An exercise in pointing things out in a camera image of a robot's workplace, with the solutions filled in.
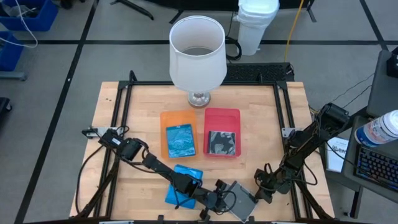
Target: black keyboard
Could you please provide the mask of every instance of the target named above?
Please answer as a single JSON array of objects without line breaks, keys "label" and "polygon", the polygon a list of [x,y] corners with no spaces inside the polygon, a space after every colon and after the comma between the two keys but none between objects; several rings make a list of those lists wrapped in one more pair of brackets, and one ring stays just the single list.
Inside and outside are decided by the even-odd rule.
[{"label": "black keyboard", "polygon": [[290,63],[229,63],[225,81],[294,81]]},{"label": "black keyboard", "polygon": [[356,165],[354,175],[398,192],[397,160],[359,146]]}]

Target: blue bin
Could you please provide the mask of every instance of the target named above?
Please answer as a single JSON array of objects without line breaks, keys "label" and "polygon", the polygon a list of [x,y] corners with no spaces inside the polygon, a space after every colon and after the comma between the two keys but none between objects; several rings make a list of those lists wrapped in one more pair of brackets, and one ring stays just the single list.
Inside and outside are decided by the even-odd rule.
[{"label": "blue bin", "polygon": [[[22,44],[12,35],[11,32],[8,31],[0,32],[0,37],[16,44]],[[23,49],[23,46],[17,46],[5,42],[4,46],[0,50],[0,71],[14,71]]]},{"label": "blue bin", "polygon": [[[11,7],[17,5],[15,0],[3,0],[3,3]],[[51,0],[18,0],[18,3],[20,6],[40,9],[35,18],[24,18],[31,31],[48,31],[58,14],[58,8]],[[26,30],[20,17],[0,17],[0,22],[9,30]]]}]

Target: floor tile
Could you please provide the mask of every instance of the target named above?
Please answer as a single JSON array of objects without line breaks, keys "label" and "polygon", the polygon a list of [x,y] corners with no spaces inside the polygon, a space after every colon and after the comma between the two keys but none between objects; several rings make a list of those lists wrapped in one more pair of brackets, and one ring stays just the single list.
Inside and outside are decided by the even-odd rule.
[{"label": "floor tile", "polygon": [[[320,109],[374,73],[380,50],[378,45],[292,45],[288,61],[294,66],[295,80],[304,82],[308,102],[313,108]],[[372,78],[369,78],[335,103],[344,106],[371,83]],[[363,103],[368,101],[365,94],[369,91],[347,106],[350,114],[364,106]]]},{"label": "floor tile", "polygon": [[393,51],[394,49],[396,49],[398,46],[396,45],[388,45],[387,48],[389,51]]},{"label": "floor tile", "polygon": [[[69,10],[59,8],[51,29],[47,32],[33,32],[33,34],[38,40],[80,40],[92,5],[93,0],[86,0],[85,3],[75,1]],[[0,24],[0,30],[6,30],[6,28]],[[13,31],[13,33],[17,39],[33,40],[26,31]]]},{"label": "floor tile", "polygon": [[[359,1],[318,0],[312,11],[317,22],[302,10],[292,40],[377,40]],[[296,9],[280,10],[263,39],[287,40],[296,13]]]},{"label": "floor tile", "polygon": [[75,50],[74,45],[24,49],[16,71],[25,71],[28,79],[0,80],[0,96],[13,105],[0,133],[0,201],[7,202],[0,203],[2,223],[14,222]]},{"label": "floor tile", "polygon": [[[168,40],[172,24],[169,21],[178,12],[146,1],[134,0],[133,3],[148,10],[154,21],[123,5],[110,5],[100,1],[93,23],[88,33],[90,40]],[[208,16],[216,19],[228,32],[231,12],[186,11],[178,20],[188,16]],[[237,36],[237,27],[231,30],[231,36]]]},{"label": "floor tile", "polygon": [[398,1],[366,1],[384,40],[398,40],[396,12]]},{"label": "floor tile", "polygon": [[362,194],[358,219],[347,217],[344,213],[351,210],[354,191],[332,180],[328,181],[328,187],[336,218],[341,221],[380,224],[396,222],[395,211],[398,209],[398,204],[367,189],[364,189]]},{"label": "floor tile", "polygon": [[170,80],[169,46],[84,46],[26,222],[69,216],[87,143],[81,130],[93,120],[101,83],[127,80],[130,70],[138,80]]}]

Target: bucket lid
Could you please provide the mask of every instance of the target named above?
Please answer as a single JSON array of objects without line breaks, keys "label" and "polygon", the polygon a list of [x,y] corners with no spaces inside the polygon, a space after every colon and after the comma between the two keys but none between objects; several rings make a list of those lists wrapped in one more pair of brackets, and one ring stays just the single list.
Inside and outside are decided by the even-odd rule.
[{"label": "bucket lid", "polygon": [[239,0],[239,8],[246,14],[273,14],[279,9],[279,0]]},{"label": "bucket lid", "polygon": [[387,129],[398,137],[398,110],[391,111],[384,115],[383,121]]}]

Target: white bucket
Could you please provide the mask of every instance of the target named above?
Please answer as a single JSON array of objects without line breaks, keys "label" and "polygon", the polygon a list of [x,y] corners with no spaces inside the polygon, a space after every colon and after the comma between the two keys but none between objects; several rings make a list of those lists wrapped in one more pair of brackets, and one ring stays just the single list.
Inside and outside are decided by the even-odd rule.
[{"label": "white bucket", "polygon": [[[169,40],[170,76],[178,89],[203,93],[221,85],[226,75],[226,54],[220,23],[206,16],[186,17],[174,24]],[[207,52],[188,53],[195,49]]]},{"label": "white bucket", "polygon": [[240,22],[238,42],[242,55],[254,55],[266,28],[279,10],[279,0],[239,0],[236,20]]}]

